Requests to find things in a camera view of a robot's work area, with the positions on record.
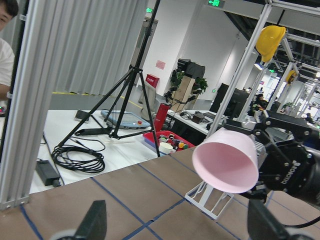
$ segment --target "cardboard surface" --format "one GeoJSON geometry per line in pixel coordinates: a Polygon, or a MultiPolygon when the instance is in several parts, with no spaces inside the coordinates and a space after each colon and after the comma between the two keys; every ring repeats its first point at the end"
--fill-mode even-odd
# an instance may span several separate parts
{"type": "Polygon", "coordinates": [[[172,107],[171,110],[174,112],[181,112],[186,104],[181,104],[179,102],[185,103],[189,96],[191,95],[192,87],[194,86],[195,80],[188,76],[183,76],[180,86],[172,94],[172,107]]]}
{"type": "Polygon", "coordinates": [[[235,240],[233,235],[187,201],[168,211],[150,227],[164,240],[235,240]]]}
{"type": "MultiPolygon", "coordinates": [[[[248,199],[235,194],[218,220],[183,196],[202,180],[192,149],[155,158],[30,195],[24,209],[44,239],[76,229],[94,200],[105,200],[108,240],[247,240],[248,199]]],[[[214,191],[207,204],[217,198],[214,191]]],[[[266,206],[283,224],[310,221],[320,211],[284,192],[270,192],[266,206]]],[[[19,207],[1,212],[2,240],[38,239],[19,207]]],[[[304,228],[320,239],[320,223],[304,228]]]]}
{"type": "Polygon", "coordinates": [[[38,239],[19,207],[0,211],[0,236],[2,240],[38,239]]]}
{"type": "Polygon", "coordinates": [[[143,162],[141,166],[148,169],[182,196],[185,196],[187,192],[202,182],[202,179],[196,173],[168,155],[163,156],[161,160],[152,159],[143,162]]]}
{"type": "Polygon", "coordinates": [[[95,179],[144,222],[152,220],[181,197],[139,165],[101,174],[95,179]]]}
{"type": "Polygon", "coordinates": [[[122,239],[142,225],[90,178],[31,194],[30,199],[25,210],[46,240],[59,231],[76,229],[94,200],[106,201],[106,239],[122,239]]]}

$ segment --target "yellow hard hat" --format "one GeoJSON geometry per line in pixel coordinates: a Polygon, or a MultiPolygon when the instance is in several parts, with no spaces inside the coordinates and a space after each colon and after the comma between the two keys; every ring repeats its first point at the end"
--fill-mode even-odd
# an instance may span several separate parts
{"type": "Polygon", "coordinates": [[[271,25],[262,29],[255,47],[261,54],[263,62],[267,63],[273,58],[285,33],[286,28],[284,26],[271,25]]]}
{"type": "Polygon", "coordinates": [[[285,81],[286,81],[288,84],[291,84],[291,83],[294,81],[294,79],[295,79],[296,76],[297,76],[296,71],[292,69],[292,70],[289,72],[288,76],[286,77],[285,81]]]}

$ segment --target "blue tape grid line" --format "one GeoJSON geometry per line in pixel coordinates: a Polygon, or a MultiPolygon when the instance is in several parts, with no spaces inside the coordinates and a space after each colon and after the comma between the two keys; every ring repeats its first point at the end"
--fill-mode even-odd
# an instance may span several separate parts
{"type": "Polygon", "coordinates": [[[267,199],[266,199],[266,203],[265,203],[265,207],[266,207],[266,208],[268,207],[268,205],[269,205],[269,203],[270,203],[270,201],[271,201],[271,199],[272,199],[272,197],[273,197],[274,193],[275,193],[275,191],[272,191],[272,192],[271,192],[271,194],[270,194],[270,196],[269,196],[269,197],[267,197],[267,199]]]}
{"type": "Polygon", "coordinates": [[[127,207],[119,198],[113,195],[108,189],[106,189],[100,182],[98,182],[94,177],[90,177],[100,188],[107,192],[111,197],[113,197],[122,207],[124,207],[131,215],[133,215],[140,223],[145,224],[140,217],[138,217],[129,207],[127,207]]]}
{"type": "Polygon", "coordinates": [[[27,223],[29,224],[29,226],[31,227],[31,229],[33,230],[34,234],[38,237],[38,239],[40,240],[44,240],[44,238],[41,236],[40,232],[38,231],[36,225],[34,224],[34,222],[30,219],[30,217],[28,216],[26,209],[24,208],[23,205],[20,205],[20,210],[22,212],[22,215],[24,216],[24,218],[26,219],[27,223]]]}
{"type": "Polygon", "coordinates": [[[183,198],[181,200],[179,200],[178,202],[176,202],[174,205],[172,205],[171,207],[169,207],[168,209],[164,210],[163,212],[161,212],[159,215],[155,216],[152,220],[149,220],[146,224],[142,225],[141,227],[139,227],[138,229],[136,229],[135,231],[133,231],[132,233],[130,233],[128,236],[124,237],[123,240],[127,240],[132,238],[134,235],[138,234],[140,231],[142,231],[145,227],[149,226],[150,224],[154,223],[156,220],[158,220],[162,215],[164,215],[165,213],[167,213],[168,211],[170,211],[171,209],[175,208],[176,206],[182,204],[186,199],[183,198]]]}
{"type": "MultiPolygon", "coordinates": [[[[140,163],[138,163],[138,165],[143,168],[145,171],[147,171],[149,174],[151,174],[153,177],[155,177],[157,180],[159,180],[161,183],[163,183],[164,185],[166,185],[168,188],[170,188],[172,191],[174,191],[176,194],[178,194],[179,196],[182,197],[183,200],[186,200],[184,196],[182,196],[180,193],[178,193],[176,190],[174,190],[172,187],[170,187],[167,183],[165,183],[164,181],[162,181],[159,177],[157,177],[156,175],[154,175],[152,172],[150,172],[148,169],[146,169],[145,167],[143,167],[140,163]]],[[[209,217],[211,220],[214,221],[214,219],[212,217],[210,217],[209,215],[207,215],[206,213],[204,213],[203,211],[201,211],[203,214],[205,214],[207,217],[209,217]]],[[[227,231],[229,234],[231,234],[232,236],[234,236],[236,239],[241,240],[240,238],[238,238],[236,235],[234,235],[230,230],[228,230],[226,227],[224,227],[221,223],[216,222],[221,228],[223,228],[225,231],[227,231]]]]}
{"type": "Polygon", "coordinates": [[[154,175],[152,172],[150,172],[148,169],[146,169],[144,166],[142,166],[140,163],[137,163],[143,170],[145,170],[147,173],[149,173],[151,176],[153,176],[154,178],[156,178],[157,180],[159,180],[161,183],[163,183],[166,187],[168,187],[169,189],[171,189],[172,191],[174,191],[176,194],[178,194],[180,197],[184,198],[184,196],[182,196],[179,192],[177,192],[176,190],[174,190],[172,187],[170,187],[167,183],[165,183],[164,181],[162,181],[159,177],[157,177],[156,175],[154,175]]]}
{"type": "Polygon", "coordinates": [[[120,201],[119,198],[117,198],[114,194],[112,194],[108,189],[106,189],[100,182],[98,182],[94,177],[90,177],[100,188],[102,188],[105,192],[107,192],[111,197],[113,197],[122,207],[124,207],[124,209],[126,209],[132,216],[134,216],[141,224],[142,226],[138,229],[140,229],[139,231],[137,231],[135,234],[139,233],[141,230],[143,230],[144,228],[147,228],[156,238],[161,239],[151,228],[149,228],[148,226],[145,226],[146,223],[140,218],[138,217],[129,207],[127,207],[122,201],[120,201]]]}
{"type": "MultiPolygon", "coordinates": [[[[290,211],[291,213],[297,215],[298,217],[300,217],[301,219],[305,220],[306,222],[309,222],[309,220],[305,219],[304,217],[300,216],[299,214],[297,214],[296,212],[292,211],[291,209],[287,208],[286,206],[282,205],[280,202],[278,202],[277,200],[272,199],[272,201],[276,202],[277,204],[279,204],[281,207],[287,209],[288,211],[290,211]]],[[[320,227],[316,226],[315,224],[311,225],[317,229],[320,230],[320,227]]]]}
{"type": "Polygon", "coordinates": [[[169,156],[171,158],[173,158],[174,160],[176,160],[178,163],[180,163],[182,166],[184,166],[185,168],[189,169],[191,172],[195,173],[198,175],[198,173],[196,171],[194,171],[193,169],[191,169],[190,167],[188,167],[187,165],[185,165],[182,161],[179,161],[178,159],[176,159],[174,156],[172,156],[171,154],[169,154],[169,156]]]}
{"type": "Polygon", "coordinates": [[[224,227],[221,223],[216,222],[216,224],[218,224],[221,228],[223,228],[227,233],[231,234],[235,239],[241,240],[241,238],[239,238],[236,235],[234,235],[230,230],[228,230],[226,227],[224,227]]]}

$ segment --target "white shirt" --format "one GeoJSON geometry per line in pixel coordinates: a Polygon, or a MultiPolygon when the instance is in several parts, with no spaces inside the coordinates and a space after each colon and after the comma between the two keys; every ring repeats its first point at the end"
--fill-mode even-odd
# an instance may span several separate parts
{"type": "Polygon", "coordinates": [[[10,86],[15,54],[9,43],[0,38],[0,84],[10,86]]]}

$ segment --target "red fire alarm box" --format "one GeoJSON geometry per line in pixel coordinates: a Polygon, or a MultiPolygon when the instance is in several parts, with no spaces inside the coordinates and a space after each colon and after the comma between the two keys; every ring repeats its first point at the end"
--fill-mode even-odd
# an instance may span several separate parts
{"type": "Polygon", "coordinates": [[[147,83],[149,83],[152,87],[156,88],[158,81],[159,81],[159,77],[151,75],[151,74],[147,74],[145,81],[147,83]]]}

